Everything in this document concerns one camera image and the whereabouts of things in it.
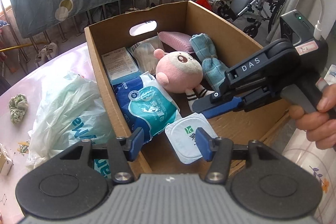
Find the shoe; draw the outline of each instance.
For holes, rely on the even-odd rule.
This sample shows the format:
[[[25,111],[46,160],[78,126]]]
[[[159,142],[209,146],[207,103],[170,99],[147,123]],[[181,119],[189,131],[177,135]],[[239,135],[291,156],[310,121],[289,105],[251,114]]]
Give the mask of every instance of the shoe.
[[[46,49],[46,53],[47,53],[49,60],[58,56],[58,46],[54,42],[51,42],[49,45],[46,45],[44,48]]]
[[[42,66],[48,61],[47,53],[44,51],[44,48],[35,57],[35,64],[37,67]]]

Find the stuffed doll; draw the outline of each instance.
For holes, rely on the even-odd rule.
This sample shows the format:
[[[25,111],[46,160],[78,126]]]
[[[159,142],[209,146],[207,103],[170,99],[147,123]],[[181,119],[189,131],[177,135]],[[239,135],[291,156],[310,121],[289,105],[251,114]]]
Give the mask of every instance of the stuffed doll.
[[[159,59],[156,66],[156,80],[166,91],[185,93],[190,110],[197,96],[200,98],[213,93],[201,85],[203,72],[201,65],[186,52],[166,53],[158,48],[154,56]]]

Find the doll face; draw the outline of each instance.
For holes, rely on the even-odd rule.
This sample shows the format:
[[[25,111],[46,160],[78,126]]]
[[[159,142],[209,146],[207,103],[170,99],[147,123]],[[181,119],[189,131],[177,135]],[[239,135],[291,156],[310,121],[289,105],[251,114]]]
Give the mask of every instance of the doll face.
[[[186,52],[171,52],[166,55],[170,63],[180,71],[199,73],[200,64]]]

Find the wet wipes package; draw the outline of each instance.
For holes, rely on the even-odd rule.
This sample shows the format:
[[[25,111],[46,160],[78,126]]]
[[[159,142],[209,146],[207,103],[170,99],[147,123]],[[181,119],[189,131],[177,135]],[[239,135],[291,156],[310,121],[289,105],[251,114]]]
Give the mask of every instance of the wet wipes package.
[[[162,132],[168,124],[181,119],[174,100],[148,73],[114,85],[113,89],[128,127],[132,132],[142,127],[145,143]]]
[[[182,118],[165,129],[178,158],[184,164],[190,164],[202,157],[195,141],[195,132],[199,127],[202,127],[212,138],[217,138],[204,115],[198,113]]]

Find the cardboard box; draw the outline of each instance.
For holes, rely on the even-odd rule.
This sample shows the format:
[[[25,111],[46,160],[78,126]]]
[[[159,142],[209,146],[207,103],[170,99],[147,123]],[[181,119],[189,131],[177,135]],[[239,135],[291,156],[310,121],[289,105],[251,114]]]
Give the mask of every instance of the cardboard box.
[[[157,28],[138,36],[131,36],[131,27],[155,20]],[[136,42],[157,35],[161,31],[182,32],[188,35],[206,33],[216,46],[218,58],[228,67],[247,58],[261,49],[255,40],[248,37],[226,20],[191,1],[164,4],[149,10],[118,15],[85,28],[93,70],[98,87],[117,136],[130,136],[131,132],[115,99],[109,79],[105,73],[101,55],[121,47],[130,47]],[[174,95],[181,115],[189,114],[185,95]],[[258,139],[270,143],[278,129],[288,120],[284,100],[274,102],[251,112],[230,112],[209,120],[218,136],[230,138],[234,143],[247,144]],[[209,163],[204,160],[185,165],[177,158],[166,135],[155,136],[143,146],[137,160],[130,164],[135,175],[140,173],[199,173],[204,175]],[[236,162],[232,168],[238,169]]]

